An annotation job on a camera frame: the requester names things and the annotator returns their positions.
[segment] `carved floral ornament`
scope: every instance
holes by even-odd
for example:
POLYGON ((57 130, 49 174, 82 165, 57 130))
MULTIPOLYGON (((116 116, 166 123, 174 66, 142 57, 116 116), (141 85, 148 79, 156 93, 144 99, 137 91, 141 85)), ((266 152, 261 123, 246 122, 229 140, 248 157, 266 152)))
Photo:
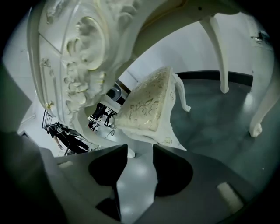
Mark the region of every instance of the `carved floral ornament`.
POLYGON ((98 23, 91 17, 83 17, 76 24, 79 36, 66 45, 66 84, 70 112, 79 111, 87 98, 93 98, 102 91, 105 73, 97 69, 103 62, 105 39, 98 23))
POLYGON ((54 77, 54 72, 53 69, 51 68, 51 63, 48 58, 42 58, 40 65, 43 72, 44 72, 44 67, 47 67, 49 69, 50 77, 54 77))
MULTIPOLYGON (((66 62, 66 74, 63 82, 66 85, 66 105, 69 109, 68 114, 78 112, 81 107, 89 106, 92 99, 101 94, 105 82, 106 73, 101 69, 101 65, 106 62, 109 65, 118 64, 121 66, 124 61, 115 63, 115 57, 108 57, 117 52, 118 42, 123 30, 127 28, 133 16, 140 6, 138 0, 106 0, 106 6, 111 11, 111 16, 116 25, 117 37, 109 36, 108 26, 102 10, 100 1, 93 0, 94 8, 98 21, 92 17, 82 17, 77 23, 77 37, 69 40, 65 46, 67 56, 64 56, 66 62), (105 40, 115 43, 115 47, 107 45, 110 53, 105 54, 105 40)), ((106 68, 110 71, 116 71, 116 68, 106 68)))
POLYGON ((47 24, 52 24, 62 13, 63 9, 68 5, 70 0, 51 0, 48 3, 45 17, 47 24))

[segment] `black clothing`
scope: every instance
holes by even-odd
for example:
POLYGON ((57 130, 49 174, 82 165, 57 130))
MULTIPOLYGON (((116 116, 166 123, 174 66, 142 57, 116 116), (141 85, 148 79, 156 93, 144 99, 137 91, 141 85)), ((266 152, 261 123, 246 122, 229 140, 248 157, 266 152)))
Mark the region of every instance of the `black clothing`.
POLYGON ((89 123, 88 123, 88 127, 91 129, 92 128, 92 126, 93 126, 93 121, 89 121, 89 123))
POLYGON ((92 114, 92 117, 95 120, 98 120, 101 116, 103 116, 106 113, 106 106, 104 106, 101 103, 98 103, 96 106, 95 112, 92 114))
POLYGON ((62 133, 59 133, 54 126, 49 127, 49 133, 51 134, 52 138, 56 136, 67 148, 69 148, 75 153, 86 152, 85 150, 81 149, 79 146, 88 150, 88 146, 85 143, 83 143, 81 140, 78 140, 73 135, 67 135, 64 131, 62 133))

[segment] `white wall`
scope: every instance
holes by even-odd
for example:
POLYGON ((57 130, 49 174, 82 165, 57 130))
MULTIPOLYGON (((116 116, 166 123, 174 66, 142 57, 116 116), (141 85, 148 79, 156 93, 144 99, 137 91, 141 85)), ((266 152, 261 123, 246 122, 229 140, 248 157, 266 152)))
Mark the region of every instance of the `white wall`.
POLYGON ((136 84, 137 84, 137 80, 136 78, 134 78, 129 72, 128 70, 124 71, 122 73, 122 75, 119 77, 119 80, 125 84, 126 87, 128 87, 130 90, 132 90, 136 84))
POLYGON ((32 119, 22 123, 17 132, 19 134, 25 132, 27 136, 31 140, 33 140, 39 147, 50 149, 53 156, 63 156, 66 148, 65 150, 60 150, 51 135, 47 134, 46 130, 42 128, 45 109, 41 106, 37 98, 34 99, 31 107, 33 112, 35 113, 35 116, 32 119))
POLYGON ((19 88, 33 101, 35 87, 27 51, 27 15, 15 28, 3 53, 3 63, 19 88))
MULTIPOLYGON (((252 45, 246 16, 242 13, 218 14, 216 18, 227 50, 229 70, 252 74, 252 45)), ((141 81, 162 66, 171 66, 176 73, 219 70, 211 41, 199 22, 183 27, 156 43, 127 72, 141 81)), ((130 87, 135 83, 127 82, 130 87)))

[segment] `dark gray floor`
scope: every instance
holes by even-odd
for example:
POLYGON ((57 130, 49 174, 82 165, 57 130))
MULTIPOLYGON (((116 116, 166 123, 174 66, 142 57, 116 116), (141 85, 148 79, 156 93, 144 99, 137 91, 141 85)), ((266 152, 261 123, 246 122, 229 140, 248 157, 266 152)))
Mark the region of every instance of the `dark gray floor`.
POLYGON ((264 118, 263 132, 253 138, 249 124, 262 94, 236 83, 229 83, 229 92, 222 94, 219 81, 183 82, 192 109, 184 112, 177 94, 171 114, 180 143, 188 151, 220 160, 261 191, 280 160, 280 103, 264 118))

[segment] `white chair leg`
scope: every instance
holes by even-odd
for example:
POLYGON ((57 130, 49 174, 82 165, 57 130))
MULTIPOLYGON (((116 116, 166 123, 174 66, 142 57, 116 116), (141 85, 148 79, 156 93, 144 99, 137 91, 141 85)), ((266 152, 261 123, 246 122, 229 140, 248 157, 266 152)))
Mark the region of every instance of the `white chair leg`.
POLYGON ((185 94, 185 87, 183 81, 179 78, 177 74, 173 74, 173 77, 175 79, 175 87, 178 90, 182 107, 184 111, 189 112, 191 107, 186 104, 186 94, 185 94))
POLYGON ((128 158, 134 158, 135 152, 131 148, 127 148, 127 157, 128 158))
POLYGON ((280 98, 280 73, 279 64, 274 60, 274 67, 272 77, 267 88, 265 96, 258 107, 257 112, 254 114, 250 123, 250 135, 257 137, 262 132, 261 122, 270 109, 276 104, 280 98))
POLYGON ((171 123, 164 125, 162 127, 162 131, 159 131, 157 133, 157 137, 154 138, 159 144, 182 149, 184 151, 187 151, 179 142, 178 138, 173 132, 171 123))
POLYGON ((228 92, 228 58, 226 55, 226 49, 223 46, 222 38, 220 34, 220 28, 215 17, 206 17, 200 21, 204 30, 208 34, 216 56, 218 59, 218 64, 220 68, 220 90, 222 93, 228 92))

